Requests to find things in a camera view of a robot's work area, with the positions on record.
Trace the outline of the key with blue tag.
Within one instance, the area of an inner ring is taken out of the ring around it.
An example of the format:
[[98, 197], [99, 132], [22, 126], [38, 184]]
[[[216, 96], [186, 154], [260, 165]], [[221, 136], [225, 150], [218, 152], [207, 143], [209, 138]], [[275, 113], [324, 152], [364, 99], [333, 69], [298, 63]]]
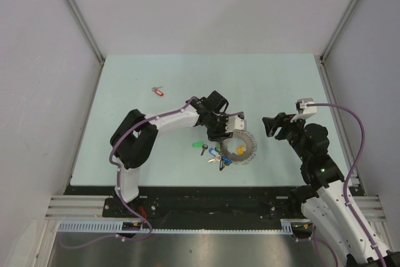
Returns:
[[208, 163], [220, 163], [221, 162], [221, 153], [217, 151], [215, 148], [208, 149], [209, 154], [212, 155], [212, 158], [208, 160]]

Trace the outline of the large metal keyring disc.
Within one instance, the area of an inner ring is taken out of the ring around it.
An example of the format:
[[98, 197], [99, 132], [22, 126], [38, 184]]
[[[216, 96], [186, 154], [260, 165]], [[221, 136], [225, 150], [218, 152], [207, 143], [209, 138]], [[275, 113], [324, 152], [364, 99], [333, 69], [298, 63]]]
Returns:
[[234, 164], [248, 164], [254, 159], [257, 142], [248, 131], [235, 130], [231, 138], [219, 142], [221, 154]]

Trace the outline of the key with black tag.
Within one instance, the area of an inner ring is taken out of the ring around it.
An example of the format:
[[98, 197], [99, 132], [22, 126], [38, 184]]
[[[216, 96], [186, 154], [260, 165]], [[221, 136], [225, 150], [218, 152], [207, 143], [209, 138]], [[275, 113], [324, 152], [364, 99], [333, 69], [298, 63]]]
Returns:
[[219, 170], [222, 171], [225, 168], [225, 157], [221, 156], [220, 160], [219, 160]]

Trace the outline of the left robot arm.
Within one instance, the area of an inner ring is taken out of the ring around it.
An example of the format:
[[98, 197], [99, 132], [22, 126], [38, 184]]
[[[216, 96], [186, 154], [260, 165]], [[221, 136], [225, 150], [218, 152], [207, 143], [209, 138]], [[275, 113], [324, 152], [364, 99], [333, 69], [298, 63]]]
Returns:
[[217, 91], [209, 96], [191, 97], [184, 105], [157, 114], [144, 114], [133, 109], [123, 119], [110, 139], [109, 162], [117, 167], [115, 191], [119, 197], [116, 209], [126, 217], [137, 212], [139, 174], [149, 159], [156, 139], [184, 128], [203, 126], [211, 142], [233, 137], [246, 129], [243, 112], [227, 113], [229, 102]]

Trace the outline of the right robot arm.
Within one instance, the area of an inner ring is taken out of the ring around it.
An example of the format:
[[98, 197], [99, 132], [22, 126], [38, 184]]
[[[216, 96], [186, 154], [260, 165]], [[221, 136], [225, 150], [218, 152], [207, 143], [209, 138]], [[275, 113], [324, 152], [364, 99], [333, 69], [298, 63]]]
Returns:
[[328, 129], [285, 113], [262, 123], [267, 136], [286, 140], [301, 160], [305, 184], [290, 192], [289, 212], [309, 219], [344, 266], [399, 266], [399, 252], [368, 224], [328, 154]]

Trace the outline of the key with green tag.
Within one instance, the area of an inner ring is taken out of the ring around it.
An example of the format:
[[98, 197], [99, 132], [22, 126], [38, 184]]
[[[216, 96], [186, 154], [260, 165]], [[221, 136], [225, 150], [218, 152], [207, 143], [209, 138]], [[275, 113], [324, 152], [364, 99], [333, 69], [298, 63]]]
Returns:
[[193, 148], [199, 148], [201, 150], [201, 156], [203, 156], [209, 146], [206, 143], [202, 142], [202, 141], [198, 141], [198, 142], [194, 142], [192, 144], [192, 147]]

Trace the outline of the key with yellow tag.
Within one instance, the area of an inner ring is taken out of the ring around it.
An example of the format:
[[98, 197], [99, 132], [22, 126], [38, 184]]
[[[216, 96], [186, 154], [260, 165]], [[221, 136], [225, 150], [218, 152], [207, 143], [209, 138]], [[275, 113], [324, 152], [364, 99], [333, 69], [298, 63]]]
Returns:
[[236, 148], [236, 152], [238, 155], [243, 155], [246, 152], [245, 145], [239, 146]]

